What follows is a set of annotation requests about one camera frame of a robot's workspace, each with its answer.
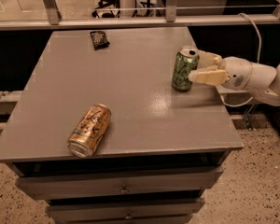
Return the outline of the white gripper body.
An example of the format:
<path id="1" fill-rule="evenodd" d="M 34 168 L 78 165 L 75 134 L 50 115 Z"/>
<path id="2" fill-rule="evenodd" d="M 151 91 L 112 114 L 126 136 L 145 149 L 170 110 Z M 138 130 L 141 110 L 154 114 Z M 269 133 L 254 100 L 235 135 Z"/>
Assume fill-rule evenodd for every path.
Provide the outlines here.
<path id="1" fill-rule="evenodd" d="M 222 86 L 235 91 L 242 90 L 246 86 L 252 73 L 251 62 L 236 57 L 223 59 L 219 67 L 224 68 L 228 74 L 228 80 Z"/>

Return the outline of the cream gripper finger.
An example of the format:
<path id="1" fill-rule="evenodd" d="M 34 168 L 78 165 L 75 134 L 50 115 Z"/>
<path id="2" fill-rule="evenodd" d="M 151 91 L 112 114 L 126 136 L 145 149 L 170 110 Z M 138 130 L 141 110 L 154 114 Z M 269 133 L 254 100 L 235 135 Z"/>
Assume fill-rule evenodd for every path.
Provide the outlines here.
<path id="1" fill-rule="evenodd" d="M 221 60 L 222 60 L 222 57 L 218 54 L 200 50 L 199 51 L 199 62 L 198 62 L 197 68 L 198 69 L 202 69 L 202 68 L 217 69 Z"/>
<path id="2" fill-rule="evenodd" d="M 189 73 L 189 80 L 194 83 L 218 86 L 229 80 L 225 70 L 193 70 Z"/>

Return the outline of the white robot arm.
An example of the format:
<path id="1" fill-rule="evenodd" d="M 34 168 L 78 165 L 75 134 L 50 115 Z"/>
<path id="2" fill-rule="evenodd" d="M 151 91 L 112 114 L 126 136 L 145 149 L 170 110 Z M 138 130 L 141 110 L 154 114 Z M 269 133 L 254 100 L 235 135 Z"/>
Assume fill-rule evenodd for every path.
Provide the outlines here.
<path id="1" fill-rule="evenodd" d="M 252 63 L 237 57 L 221 56 L 199 51 L 198 68 L 189 72 L 189 80 L 234 91 L 247 91 L 255 100 L 280 106 L 280 64 Z"/>

